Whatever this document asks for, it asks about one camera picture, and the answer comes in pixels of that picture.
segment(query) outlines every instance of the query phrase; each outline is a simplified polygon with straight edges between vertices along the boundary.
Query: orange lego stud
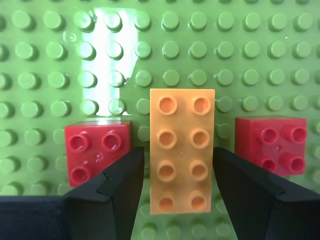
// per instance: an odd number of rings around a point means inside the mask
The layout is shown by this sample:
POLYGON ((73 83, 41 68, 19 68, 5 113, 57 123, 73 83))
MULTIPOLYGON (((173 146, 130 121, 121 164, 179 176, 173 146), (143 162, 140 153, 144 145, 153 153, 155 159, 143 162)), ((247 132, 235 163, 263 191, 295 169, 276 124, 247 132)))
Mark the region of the orange lego stud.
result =
POLYGON ((150 212, 211 210, 215 90, 150 90, 150 212))

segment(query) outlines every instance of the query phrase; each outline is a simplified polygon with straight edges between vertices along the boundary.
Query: orange duplo brick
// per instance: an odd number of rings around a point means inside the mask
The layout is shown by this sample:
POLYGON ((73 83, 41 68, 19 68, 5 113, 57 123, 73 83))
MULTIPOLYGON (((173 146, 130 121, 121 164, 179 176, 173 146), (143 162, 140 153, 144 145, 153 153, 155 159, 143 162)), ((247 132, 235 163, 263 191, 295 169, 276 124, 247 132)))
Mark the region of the orange duplo brick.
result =
POLYGON ((211 210, 215 90, 150 90, 150 212, 211 210))

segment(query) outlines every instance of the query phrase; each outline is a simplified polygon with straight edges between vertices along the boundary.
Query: lego brick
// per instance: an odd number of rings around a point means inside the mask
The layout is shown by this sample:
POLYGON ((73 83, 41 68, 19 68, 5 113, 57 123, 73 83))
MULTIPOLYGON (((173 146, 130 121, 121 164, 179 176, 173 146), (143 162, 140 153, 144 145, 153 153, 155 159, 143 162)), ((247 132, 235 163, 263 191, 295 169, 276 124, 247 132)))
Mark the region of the lego brick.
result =
POLYGON ((211 210, 215 90, 150 90, 150 212, 211 210))
POLYGON ((279 176, 302 175, 307 135, 303 118, 237 117, 235 153, 279 176))
POLYGON ((64 130, 71 187, 88 181, 131 150, 130 121, 82 121, 64 130))

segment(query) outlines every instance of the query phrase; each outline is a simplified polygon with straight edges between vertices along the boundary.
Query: red lego brick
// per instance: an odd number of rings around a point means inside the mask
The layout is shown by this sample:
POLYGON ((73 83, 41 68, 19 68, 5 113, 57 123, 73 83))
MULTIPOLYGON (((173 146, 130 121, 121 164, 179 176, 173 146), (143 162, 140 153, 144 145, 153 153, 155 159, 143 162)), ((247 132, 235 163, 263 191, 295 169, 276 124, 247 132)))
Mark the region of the red lego brick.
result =
POLYGON ((285 177, 304 173, 307 120, 285 116, 237 117, 235 153, 285 177))
POLYGON ((131 150, 130 121, 82 121, 66 126, 68 178, 76 187, 131 150))

